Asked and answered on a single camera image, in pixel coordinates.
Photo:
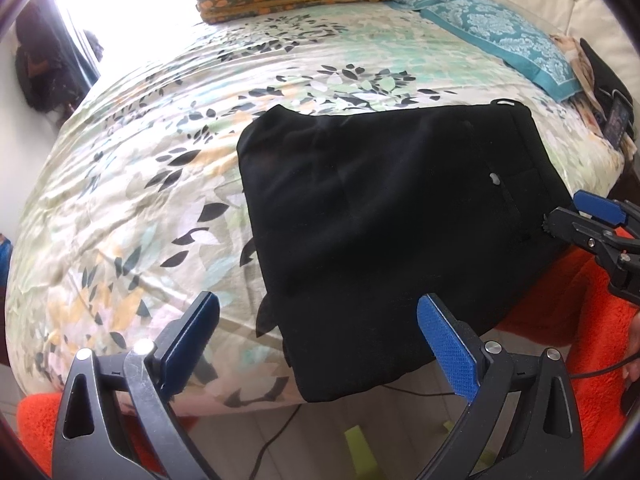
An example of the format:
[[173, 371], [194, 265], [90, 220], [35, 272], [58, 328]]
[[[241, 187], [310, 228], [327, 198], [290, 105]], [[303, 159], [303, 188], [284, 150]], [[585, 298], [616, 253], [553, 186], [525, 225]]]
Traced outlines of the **beige patterned cloth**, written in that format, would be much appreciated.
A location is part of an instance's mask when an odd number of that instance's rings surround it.
[[575, 75], [580, 90], [570, 98], [586, 127], [597, 136], [602, 136], [601, 126], [605, 122], [605, 112], [594, 95], [596, 78], [593, 68], [579, 41], [573, 37], [551, 35], [551, 40], [563, 53]]

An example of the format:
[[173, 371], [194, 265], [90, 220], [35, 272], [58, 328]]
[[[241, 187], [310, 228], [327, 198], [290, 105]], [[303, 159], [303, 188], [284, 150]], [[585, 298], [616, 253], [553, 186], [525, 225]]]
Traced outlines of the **dark hanging clothes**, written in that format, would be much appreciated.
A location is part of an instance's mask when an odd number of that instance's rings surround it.
[[18, 14], [15, 32], [15, 70], [27, 104], [39, 113], [58, 112], [65, 122], [92, 83], [66, 28], [47, 3], [32, 1]]

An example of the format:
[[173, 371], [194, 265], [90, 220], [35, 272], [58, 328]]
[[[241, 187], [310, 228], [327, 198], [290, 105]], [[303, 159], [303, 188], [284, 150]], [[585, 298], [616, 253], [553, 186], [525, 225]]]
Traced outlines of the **smartphone on bed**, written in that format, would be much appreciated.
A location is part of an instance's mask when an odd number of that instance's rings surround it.
[[623, 136], [630, 124], [632, 105], [623, 93], [617, 89], [612, 91], [612, 106], [606, 120], [603, 135], [612, 148], [616, 150], [622, 144]]

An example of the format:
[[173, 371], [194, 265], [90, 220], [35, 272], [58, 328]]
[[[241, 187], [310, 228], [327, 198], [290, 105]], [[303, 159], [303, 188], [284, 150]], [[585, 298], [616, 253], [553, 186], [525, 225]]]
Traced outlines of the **teal patterned pillow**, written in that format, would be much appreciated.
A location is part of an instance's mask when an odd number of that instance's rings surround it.
[[390, 0], [459, 39], [500, 58], [556, 102], [582, 91], [564, 53], [551, 37], [494, 0]]

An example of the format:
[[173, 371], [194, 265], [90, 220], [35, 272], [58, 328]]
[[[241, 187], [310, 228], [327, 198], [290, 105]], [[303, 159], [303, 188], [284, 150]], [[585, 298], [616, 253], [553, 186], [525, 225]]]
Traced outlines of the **orange fuzzy garment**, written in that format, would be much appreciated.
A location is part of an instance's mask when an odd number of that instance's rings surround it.
[[[567, 370], [602, 370], [639, 351], [639, 313], [608, 291], [608, 274], [592, 255], [572, 248], [541, 275], [498, 325], [536, 344], [570, 346]], [[639, 362], [591, 378], [573, 379], [585, 467], [605, 453], [624, 426], [620, 398], [626, 381], [639, 378]]]

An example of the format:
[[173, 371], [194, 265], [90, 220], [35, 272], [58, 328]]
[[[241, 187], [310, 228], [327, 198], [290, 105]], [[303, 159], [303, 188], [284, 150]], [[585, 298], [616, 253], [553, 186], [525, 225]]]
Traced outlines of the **black pants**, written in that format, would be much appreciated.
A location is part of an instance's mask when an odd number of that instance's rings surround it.
[[480, 105], [303, 115], [270, 108], [238, 143], [266, 301], [307, 402], [431, 361], [429, 292], [478, 334], [558, 258], [544, 219], [570, 204], [530, 110]]

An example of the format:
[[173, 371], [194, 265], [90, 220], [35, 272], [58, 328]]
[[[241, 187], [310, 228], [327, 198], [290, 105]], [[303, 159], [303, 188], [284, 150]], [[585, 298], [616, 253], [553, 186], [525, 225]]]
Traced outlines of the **floral bed sheet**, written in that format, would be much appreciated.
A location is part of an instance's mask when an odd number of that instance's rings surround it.
[[176, 397], [180, 415], [302, 400], [281, 336], [255, 333], [265, 285], [250, 254], [236, 144], [271, 107], [354, 114], [511, 98], [570, 191], [606, 194], [623, 157], [578, 111], [410, 10], [314, 6], [200, 26], [177, 54], [100, 81], [64, 125], [21, 218], [6, 297], [24, 393], [61, 390], [78, 349], [154, 338], [210, 290], [221, 319]]

